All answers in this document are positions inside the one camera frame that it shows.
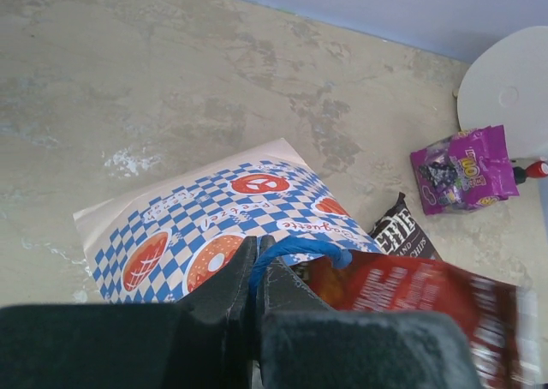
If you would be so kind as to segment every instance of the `candy bag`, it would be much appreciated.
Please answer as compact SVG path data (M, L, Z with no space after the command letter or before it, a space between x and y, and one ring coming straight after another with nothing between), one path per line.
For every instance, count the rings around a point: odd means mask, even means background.
M519 195L502 125L459 132L410 158L426 215L471 212Z
M440 260L352 255L352 263L342 270L327 258L308 262L308 286L333 308L445 313L467 335L485 388L533 387L539 381L533 292Z

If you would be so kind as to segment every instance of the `paper bag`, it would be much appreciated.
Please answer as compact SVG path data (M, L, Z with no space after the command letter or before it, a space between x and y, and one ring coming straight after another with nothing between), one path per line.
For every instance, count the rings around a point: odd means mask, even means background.
M169 302L203 284L245 236L380 250L285 141L273 141L74 214L101 295ZM285 257L289 265L315 254Z

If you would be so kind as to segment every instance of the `checkered pattern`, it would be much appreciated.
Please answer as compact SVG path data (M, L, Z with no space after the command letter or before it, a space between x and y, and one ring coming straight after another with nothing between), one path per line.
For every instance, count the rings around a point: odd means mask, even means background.
M183 296L183 273L188 268L192 253L200 249L208 240L219 233L240 233L251 236L273 235L277 240L287 235L297 235L313 239L336 242L343 248L353 248L379 252L375 242L349 218L333 214L315 212L312 204L322 196L331 193L319 177L310 170L295 167L289 163L262 161L262 165L244 164L234 170L224 170L198 179L193 185L172 190L168 197L157 197L149 202L149 208L132 212L125 224L112 232L108 247L101 248L90 262L92 274L99 285L101 294L112 302L165 302ZM250 173L271 173L288 179L292 188L284 193L239 194L233 191L230 182ZM160 213L156 220L144 218L151 207L159 202L186 190L194 195L182 203L176 203ZM249 209L235 216L227 215L210 224L205 230L200 222L216 213L230 210L238 205L267 201L268 208ZM303 231L281 230L277 223L291 220L311 224L319 219L333 227L346 230L354 236L350 240L343 236L326 233L306 233ZM158 264L147 278L133 291L127 292L122 285L123 269L131 254L150 235L162 228L170 230L170 243ZM310 254L286 256L290 265L304 260L315 259L319 255Z

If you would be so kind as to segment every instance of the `snack bag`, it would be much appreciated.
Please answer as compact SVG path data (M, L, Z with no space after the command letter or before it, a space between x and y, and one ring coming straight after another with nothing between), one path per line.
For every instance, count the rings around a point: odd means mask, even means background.
M525 388L538 382L532 292L439 260L352 255L352 263L342 270L327 258L308 262L308 286L333 308L443 312L468 336L485 388Z
M432 242L411 216L405 194L379 219L370 235L386 254L411 258L440 259Z
M426 215L475 211L519 195L502 125L459 132L410 158Z
M245 236L288 235L380 252L285 141L74 215L101 295L175 301L223 268ZM318 254L284 257L289 265Z

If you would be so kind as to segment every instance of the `blue strap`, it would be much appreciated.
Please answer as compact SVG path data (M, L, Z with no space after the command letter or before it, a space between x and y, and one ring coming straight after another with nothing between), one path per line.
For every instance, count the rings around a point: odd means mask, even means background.
M348 249L341 249L333 243L305 239L303 237L288 236L280 242L270 246L256 261L249 277L249 293L254 299L257 296L260 280L266 268L278 256L286 254L324 254L333 261L333 267L342 269L352 261L352 254Z

